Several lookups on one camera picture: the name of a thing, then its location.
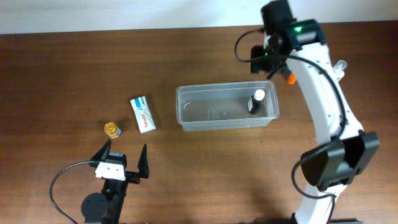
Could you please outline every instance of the black bottle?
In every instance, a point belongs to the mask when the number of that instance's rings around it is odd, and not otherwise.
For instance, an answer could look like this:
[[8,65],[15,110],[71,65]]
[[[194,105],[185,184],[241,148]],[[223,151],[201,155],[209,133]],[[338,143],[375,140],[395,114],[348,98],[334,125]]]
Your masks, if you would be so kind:
[[263,104],[263,99],[266,96],[264,90],[257,90],[251,97],[248,103],[249,113],[256,114]]

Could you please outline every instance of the clear storage box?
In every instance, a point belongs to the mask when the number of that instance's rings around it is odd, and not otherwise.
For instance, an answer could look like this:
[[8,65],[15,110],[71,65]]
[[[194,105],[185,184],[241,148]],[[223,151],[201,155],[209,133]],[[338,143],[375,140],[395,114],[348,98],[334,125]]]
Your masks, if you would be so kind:
[[[251,114],[248,102],[256,90],[266,96],[259,112]],[[261,127],[279,116],[270,81],[180,86],[176,98],[177,121],[186,131]]]

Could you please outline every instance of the wood surface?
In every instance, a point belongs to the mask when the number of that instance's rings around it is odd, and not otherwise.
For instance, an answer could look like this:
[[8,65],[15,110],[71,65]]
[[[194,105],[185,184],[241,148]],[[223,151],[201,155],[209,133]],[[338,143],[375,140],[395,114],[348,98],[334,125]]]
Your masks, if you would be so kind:
[[[340,81],[366,131],[381,146],[343,192],[333,218],[398,222],[398,22],[322,24],[332,62],[347,61]],[[136,171],[148,145],[150,178],[130,185],[121,223],[238,223],[289,218],[302,196],[290,181],[301,153],[317,144],[297,84],[275,83],[280,116],[265,128],[185,132],[175,90],[205,83],[265,80],[234,58],[236,39],[253,27],[0,35],[0,222],[68,223],[52,206],[49,184],[85,161],[121,129],[111,150]],[[239,46],[248,57],[261,35]],[[145,95],[157,129],[140,134],[129,100]],[[305,187],[298,172],[298,181]],[[102,189],[94,168],[74,167],[54,197],[83,223],[82,200]]]

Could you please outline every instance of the gold lid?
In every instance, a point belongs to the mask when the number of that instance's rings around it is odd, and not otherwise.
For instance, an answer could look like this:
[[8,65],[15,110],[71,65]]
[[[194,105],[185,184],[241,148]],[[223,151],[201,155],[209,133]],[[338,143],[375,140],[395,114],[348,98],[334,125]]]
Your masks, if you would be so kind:
[[109,122],[105,124],[104,131],[106,134],[114,134],[118,130],[118,127],[115,123]]

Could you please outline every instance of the green light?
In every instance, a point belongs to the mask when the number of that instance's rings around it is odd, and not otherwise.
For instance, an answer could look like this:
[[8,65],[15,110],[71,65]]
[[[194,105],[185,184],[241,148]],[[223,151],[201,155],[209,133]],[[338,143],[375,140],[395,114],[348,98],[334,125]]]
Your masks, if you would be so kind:
[[296,31],[296,32],[301,32],[302,29],[303,29],[303,27],[294,27],[294,31]]

